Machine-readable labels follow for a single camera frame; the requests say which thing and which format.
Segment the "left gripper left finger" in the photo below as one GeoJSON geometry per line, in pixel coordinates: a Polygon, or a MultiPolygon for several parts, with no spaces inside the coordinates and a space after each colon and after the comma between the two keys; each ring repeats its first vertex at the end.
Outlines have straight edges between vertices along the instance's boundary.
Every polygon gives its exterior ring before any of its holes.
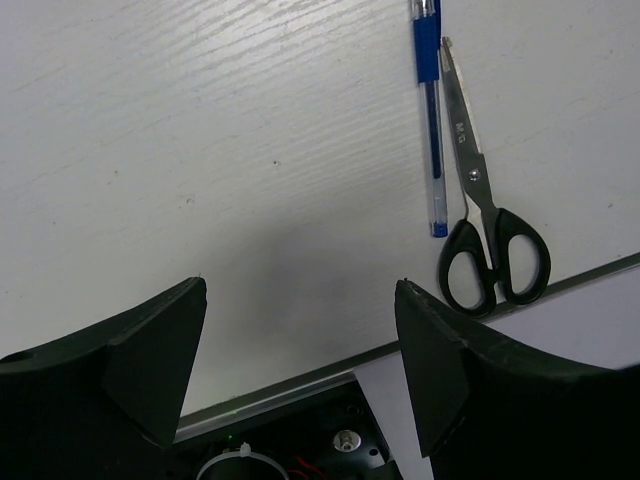
{"type": "Polygon", "coordinates": [[[4,479],[156,479],[204,325],[206,282],[1,360],[4,479]]]}

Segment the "black-handled scissors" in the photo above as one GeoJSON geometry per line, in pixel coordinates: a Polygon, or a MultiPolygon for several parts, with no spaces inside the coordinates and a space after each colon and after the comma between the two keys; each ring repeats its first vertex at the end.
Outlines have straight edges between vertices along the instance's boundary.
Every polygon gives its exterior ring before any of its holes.
{"type": "Polygon", "coordinates": [[[451,308],[468,317],[481,319],[497,306],[496,287],[501,289],[511,305],[524,306],[538,300],[549,282],[551,256],[545,241],[529,223],[494,203],[485,156],[476,135],[462,74],[449,37],[442,38],[440,59],[465,216],[456,223],[443,246],[437,267],[438,283],[451,308]],[[518,236],[532,244],[537,259],[534,278],[521,291],[514,289],[509,254],[509,244],[518,236]],[[471,257],[478,278],[481,298],[472,307],[459,303],[450,287],[450,268],[460,254],[471,257]]]}

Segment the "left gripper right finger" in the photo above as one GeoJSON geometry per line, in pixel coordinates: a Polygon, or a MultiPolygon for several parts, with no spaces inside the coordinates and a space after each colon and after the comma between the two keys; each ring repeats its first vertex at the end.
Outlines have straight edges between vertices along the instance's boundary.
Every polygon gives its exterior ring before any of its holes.
{"type": "Polygon", "coordinates": [[[523,344],[409,280],[395,289],[422,456],[437,479],[635,479],[639,369],[523,344]]]}

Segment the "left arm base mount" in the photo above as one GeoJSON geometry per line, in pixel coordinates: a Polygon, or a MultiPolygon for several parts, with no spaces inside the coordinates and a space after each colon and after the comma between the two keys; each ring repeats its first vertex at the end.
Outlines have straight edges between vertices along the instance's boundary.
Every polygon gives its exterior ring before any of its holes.
{"type": "Polygon", "coordinates": [[[354,375],[346,373],[178,429],[161,479],[398,479],[354,375]]]}

